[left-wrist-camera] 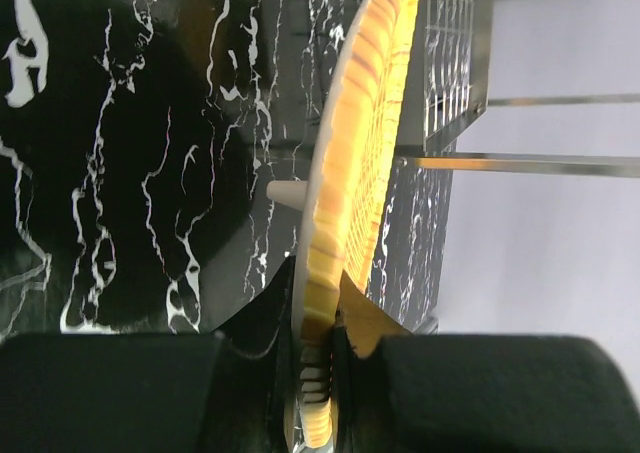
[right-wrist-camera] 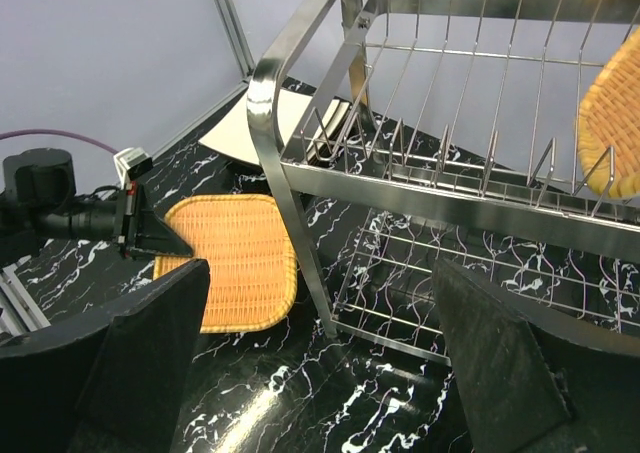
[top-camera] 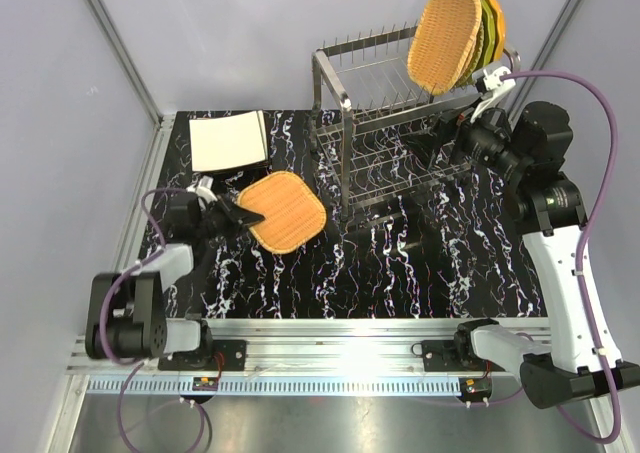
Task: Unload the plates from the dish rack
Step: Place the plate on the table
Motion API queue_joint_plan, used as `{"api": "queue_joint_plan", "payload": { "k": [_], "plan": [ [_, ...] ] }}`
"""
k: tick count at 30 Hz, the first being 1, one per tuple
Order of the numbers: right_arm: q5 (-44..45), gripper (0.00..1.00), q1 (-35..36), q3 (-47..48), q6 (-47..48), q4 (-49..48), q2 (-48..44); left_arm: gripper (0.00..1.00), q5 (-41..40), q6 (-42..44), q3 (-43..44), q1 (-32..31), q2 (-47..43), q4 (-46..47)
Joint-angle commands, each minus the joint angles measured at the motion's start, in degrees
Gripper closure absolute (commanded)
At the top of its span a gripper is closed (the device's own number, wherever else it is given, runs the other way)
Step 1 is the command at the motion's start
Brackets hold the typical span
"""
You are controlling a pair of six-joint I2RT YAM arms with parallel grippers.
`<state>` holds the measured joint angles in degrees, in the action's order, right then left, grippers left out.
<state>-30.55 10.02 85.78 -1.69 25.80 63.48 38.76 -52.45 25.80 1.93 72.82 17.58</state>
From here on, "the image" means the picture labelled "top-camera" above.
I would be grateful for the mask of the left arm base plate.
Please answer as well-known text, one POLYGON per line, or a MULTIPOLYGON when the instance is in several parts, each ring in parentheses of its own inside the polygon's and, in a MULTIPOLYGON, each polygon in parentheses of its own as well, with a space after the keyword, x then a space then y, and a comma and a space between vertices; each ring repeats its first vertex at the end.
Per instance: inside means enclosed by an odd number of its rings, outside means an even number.
POLYGON ((158 362, 160 371, 216 371, 242 372, 245 368, 247 342, 245 340, 214 340, 198 351, 174 353, 158 362))

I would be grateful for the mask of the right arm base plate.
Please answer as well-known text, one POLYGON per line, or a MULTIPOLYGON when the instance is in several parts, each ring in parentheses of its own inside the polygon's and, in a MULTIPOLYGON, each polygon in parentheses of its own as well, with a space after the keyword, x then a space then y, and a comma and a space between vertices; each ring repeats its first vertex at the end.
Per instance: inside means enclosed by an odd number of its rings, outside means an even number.
POLYGON ((486 360, 463 359, 452 340, 422 340, 411 346, 411 353, 422 362, 425 373, 452 373, 480 377, 503 373, 504 369, 486 360))

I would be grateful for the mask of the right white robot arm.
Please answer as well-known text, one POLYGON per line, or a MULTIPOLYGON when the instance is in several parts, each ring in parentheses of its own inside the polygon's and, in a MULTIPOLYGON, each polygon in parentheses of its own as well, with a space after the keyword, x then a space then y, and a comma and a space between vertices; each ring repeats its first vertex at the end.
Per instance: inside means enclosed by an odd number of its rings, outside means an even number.
POLYGON ((401 138, 424 164, 451 143, 452 161, 470 159, 505 182, 503 204, 534 264, 551 342, 530 342, 494 319, 472 320, 457 327, 445 356, 465 370, 497 366, 512 374, 539 409, 639 384, 638 365, 623 359, 608 331, 579 244, 587 214, 579 188, 561 170, 572 139, 568 113, 544 101, 528 104, 514 125, 501 108, 477 119, 454 109, 401 138))

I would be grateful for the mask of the woven bamboo tray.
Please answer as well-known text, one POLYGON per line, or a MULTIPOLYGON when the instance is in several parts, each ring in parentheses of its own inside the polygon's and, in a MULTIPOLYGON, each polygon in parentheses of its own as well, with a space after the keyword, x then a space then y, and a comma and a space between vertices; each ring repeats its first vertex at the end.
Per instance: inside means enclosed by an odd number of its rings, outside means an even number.
POLYGON ((288 254, 319 234, 327 213, 305 181, 288 171, 268 174, 242 190, 237 204, 264 217, 249 228, 258 243, 273 254, 288 254))
POLYGON ((453 88, 475 47, 480 0, 429 0, 408 52, 409 78, 434 96, 453 88))

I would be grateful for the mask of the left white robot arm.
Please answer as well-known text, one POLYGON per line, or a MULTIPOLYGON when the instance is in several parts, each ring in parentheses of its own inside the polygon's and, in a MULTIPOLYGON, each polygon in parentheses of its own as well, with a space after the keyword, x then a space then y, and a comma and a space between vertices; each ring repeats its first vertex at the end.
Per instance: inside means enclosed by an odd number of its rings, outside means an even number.
POLYGON ((140 206, 159 245, 128 268, 93 278, 85 331, 85 352, 93 360, 128 365, 170 355, 164 292, 201 264, 210 241, 240 236, 265 221, 204 187, 155 188, 140 206))

